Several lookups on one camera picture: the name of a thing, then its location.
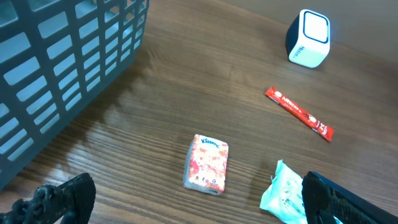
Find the red Nescafe stick sachet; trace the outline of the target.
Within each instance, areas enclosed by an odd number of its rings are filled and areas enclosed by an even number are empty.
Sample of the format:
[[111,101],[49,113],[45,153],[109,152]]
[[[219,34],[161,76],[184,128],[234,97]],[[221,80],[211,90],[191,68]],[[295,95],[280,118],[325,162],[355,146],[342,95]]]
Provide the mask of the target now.
[[301,120],[310,129],[318,133],[323,139],[331,142],[334,129],[330,126],[325,125],[319,119],[314,117],[308,111],[300,107],[296,102],[292,101],[285,94],[281,93],[279,90],[275,89],[274,86],[270,87],[265,95],[272,101],[276,102],[278,105],[283,107],[289,113],[294,115],[296,118]]

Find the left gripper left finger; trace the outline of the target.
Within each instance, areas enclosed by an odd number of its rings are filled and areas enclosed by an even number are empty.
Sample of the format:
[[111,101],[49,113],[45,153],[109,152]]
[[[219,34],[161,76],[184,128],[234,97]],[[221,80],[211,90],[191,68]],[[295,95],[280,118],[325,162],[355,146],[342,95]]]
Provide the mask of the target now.
[[1,224],[87,224],[96,198],[96,187],[88,173],[82,173],[59,186],[42,185],[31,200],[19,199],[11,211],[1,214]]

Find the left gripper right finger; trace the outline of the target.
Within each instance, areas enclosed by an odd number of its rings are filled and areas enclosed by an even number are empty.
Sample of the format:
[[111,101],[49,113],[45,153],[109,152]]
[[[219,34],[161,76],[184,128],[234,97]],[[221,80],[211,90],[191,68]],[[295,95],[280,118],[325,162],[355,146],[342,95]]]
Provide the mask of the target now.
[[346,190],[317,172],[302,182],[308,224],[396,224],[397,217]]

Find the teal wet wipes pack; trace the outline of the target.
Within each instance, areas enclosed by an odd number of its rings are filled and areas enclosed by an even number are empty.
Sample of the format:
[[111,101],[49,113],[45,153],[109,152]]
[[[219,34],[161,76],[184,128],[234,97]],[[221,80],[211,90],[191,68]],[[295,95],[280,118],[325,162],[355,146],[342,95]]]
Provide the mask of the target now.
[[331,211],[330,202],[330,193],[321,182],[302,179],[283,160],[279,160],[275,176],[263,193],[259,208],[270,212],[284,223],[342,224]]

